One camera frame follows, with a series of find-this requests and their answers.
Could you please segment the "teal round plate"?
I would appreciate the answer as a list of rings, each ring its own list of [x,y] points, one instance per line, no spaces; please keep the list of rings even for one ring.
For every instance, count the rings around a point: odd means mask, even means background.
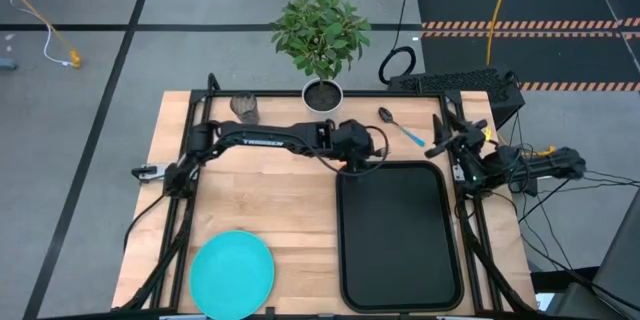
[[[197,309],[213,320],[242,320],[269,298],[275,279],[271,251],[258,236],[230,230],[196,253],[189,292]]]

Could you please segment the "spoon with blue handle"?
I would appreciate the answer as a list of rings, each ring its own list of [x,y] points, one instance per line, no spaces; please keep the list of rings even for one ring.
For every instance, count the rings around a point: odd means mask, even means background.
[[[420,137],[416,136],[415,134],[413,134],[411,131],[409,131],[407,128],[401,126],[399,123],[397,123],[394,120],[393,114],[391,113],[390,110],[388,110],[385,107],[379,107],[378,108],[378,114],[379,117],[381,118],[381,120],[385,123],[389,123],[389,124],[393,124],[395,125],[397,128],[399,128],[407,137],[409,137],[414,143],[416,143],[418,146],[420,147],[424,147],[426,145],[425,141],[422,140]]]

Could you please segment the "black plastic tray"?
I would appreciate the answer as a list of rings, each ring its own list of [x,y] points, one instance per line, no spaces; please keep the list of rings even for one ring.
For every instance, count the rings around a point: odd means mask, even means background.
[[[438,312],[463,298],[444,176],[390,161],[336,178],[340,292],[358,313]]]

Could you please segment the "dark translucent cup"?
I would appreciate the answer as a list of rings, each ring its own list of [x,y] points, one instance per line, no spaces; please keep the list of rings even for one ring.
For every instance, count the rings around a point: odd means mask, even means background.
[[[233,95],[230,108],[243,124],[257,125],[260,121],[258,102],[253,93],[241,92]]]

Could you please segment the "green plant in white pot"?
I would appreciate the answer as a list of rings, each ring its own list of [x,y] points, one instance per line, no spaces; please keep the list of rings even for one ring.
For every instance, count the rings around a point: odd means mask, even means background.
[[[344,0],[290,0],[272,30],[275,51],[291,57],[308,78],[301,90],[304,105],[318,114],[336,111],[344,99],[337,78],[371,44],[368,19]]]

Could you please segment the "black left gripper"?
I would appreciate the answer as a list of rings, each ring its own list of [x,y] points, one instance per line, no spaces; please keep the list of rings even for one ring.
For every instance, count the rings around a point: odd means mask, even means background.
[[[365,170],[365,161],[375,152],[371,135],[367,128],[354,119],[344,121],[332,131],[332,146],[337,160],[349,160],[347,167],[350,172],[357,168],[358,172]]]

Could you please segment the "black perforated box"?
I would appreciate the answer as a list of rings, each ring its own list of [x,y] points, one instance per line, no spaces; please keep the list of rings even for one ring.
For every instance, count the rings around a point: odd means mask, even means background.
[[[391,78],[390,91],[413,93],[485,92],[488,96],[493,120],[500,128],[525,105],[518,88],[519,81],[513,71],[492,67],[447,74],[410,74]]]

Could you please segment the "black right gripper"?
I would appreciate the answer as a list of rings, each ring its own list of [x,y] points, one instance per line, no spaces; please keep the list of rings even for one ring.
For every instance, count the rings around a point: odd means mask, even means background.
[[[434,158],[449,150],[459,158],[463,156],[479,158],[484,143],[491,142],[491,138],[487,138],[484,132],[488,126],[486,120],[475,123],[460,119],[452,120],[452,128],[457,132],[457,135],[453,137],[451,137],[449,128],[443,124],[438,115],[433,115],[432,120],[434,143],[436,144],[424,153],[427,158]]]

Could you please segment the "black silver frame clamp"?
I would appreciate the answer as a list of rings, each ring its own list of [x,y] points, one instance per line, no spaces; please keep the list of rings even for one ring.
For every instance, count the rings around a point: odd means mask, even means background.
[[[131,174],[139,182],[147,183],[163,178],[166,168],[166,164],[144,164],[140,167],[133,168]]]

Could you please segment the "dark grey equipment case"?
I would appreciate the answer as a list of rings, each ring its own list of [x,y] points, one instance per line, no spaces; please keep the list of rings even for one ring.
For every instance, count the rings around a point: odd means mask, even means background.
[[[555,299],[549,315],[596,320],[640,320],[640,189],[593,279],[596,285],[634,304],[624,305],[604,292],[577,283]]]

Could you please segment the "black mat hazard-striped edge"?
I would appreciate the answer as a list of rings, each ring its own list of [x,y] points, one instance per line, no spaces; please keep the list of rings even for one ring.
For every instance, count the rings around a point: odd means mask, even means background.
[[[640,92],[640,69],[615,32],[433,31],[421,38],[425,70],[512,71],[524,91]]]
[[[640,31],[640,0],[418,0],[428,30]]]

